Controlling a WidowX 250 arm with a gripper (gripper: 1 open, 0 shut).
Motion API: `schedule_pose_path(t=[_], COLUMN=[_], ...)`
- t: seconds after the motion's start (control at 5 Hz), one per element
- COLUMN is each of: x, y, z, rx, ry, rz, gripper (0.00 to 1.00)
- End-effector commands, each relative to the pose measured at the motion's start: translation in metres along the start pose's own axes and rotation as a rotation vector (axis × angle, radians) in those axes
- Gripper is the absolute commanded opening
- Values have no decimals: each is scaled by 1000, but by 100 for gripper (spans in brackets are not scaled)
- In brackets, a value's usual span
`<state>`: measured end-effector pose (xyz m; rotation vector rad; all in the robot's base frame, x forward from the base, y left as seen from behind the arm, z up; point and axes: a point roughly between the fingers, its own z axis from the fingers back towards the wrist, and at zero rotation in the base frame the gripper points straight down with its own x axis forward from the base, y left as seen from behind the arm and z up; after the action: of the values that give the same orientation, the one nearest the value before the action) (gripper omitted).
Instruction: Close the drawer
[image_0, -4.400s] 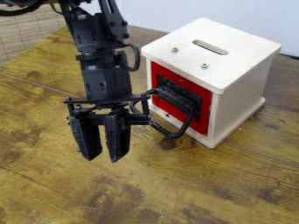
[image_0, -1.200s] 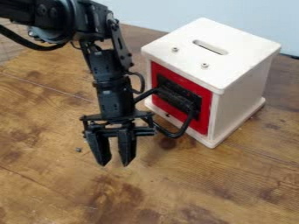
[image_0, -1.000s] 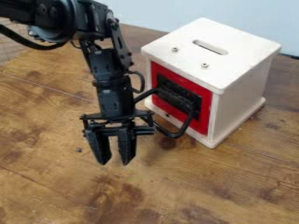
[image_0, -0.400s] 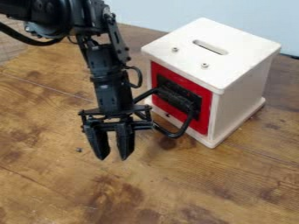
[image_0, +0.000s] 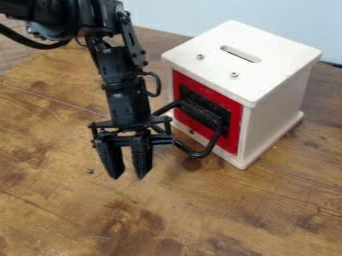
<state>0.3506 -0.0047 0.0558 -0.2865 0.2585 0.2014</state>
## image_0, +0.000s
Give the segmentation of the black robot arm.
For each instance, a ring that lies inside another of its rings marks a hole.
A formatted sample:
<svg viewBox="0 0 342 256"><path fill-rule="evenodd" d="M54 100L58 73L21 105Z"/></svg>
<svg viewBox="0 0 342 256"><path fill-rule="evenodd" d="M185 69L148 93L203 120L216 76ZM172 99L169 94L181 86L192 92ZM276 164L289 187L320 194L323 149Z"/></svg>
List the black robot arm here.
<svg viewBox="0 0 342 256"><path fill-rule="evenodd" d="M92 145L110 178L121 176L125 167L121 149L130 148L139 177L152 169L153 147L172 142L168 134L153 134L156 124L168 117L151 114L151 97L143 67L145 51L136 39L130 14L118 0L0 0L0 14L25 22L33 41L0 24L0 34L20 44L41 50L58 48L82 38L97 72L102 78L110 119L92 123Z"/></svg>

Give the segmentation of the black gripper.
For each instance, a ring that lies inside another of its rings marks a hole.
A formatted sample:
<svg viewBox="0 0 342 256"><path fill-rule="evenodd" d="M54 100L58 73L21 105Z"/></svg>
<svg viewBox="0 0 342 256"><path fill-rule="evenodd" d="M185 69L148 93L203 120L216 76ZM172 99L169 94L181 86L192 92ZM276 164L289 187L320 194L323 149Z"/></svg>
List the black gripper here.
<svg viewBox="0 0 342 256"><path fill-rule="evenodd" d="M105 84L110 119L89 125L92 143L112 179L124 170L121 148L130 146L132 163L137 178L152 169L152 146L172 143L171 118L151 113L149 96L143 78Z"/></svg>

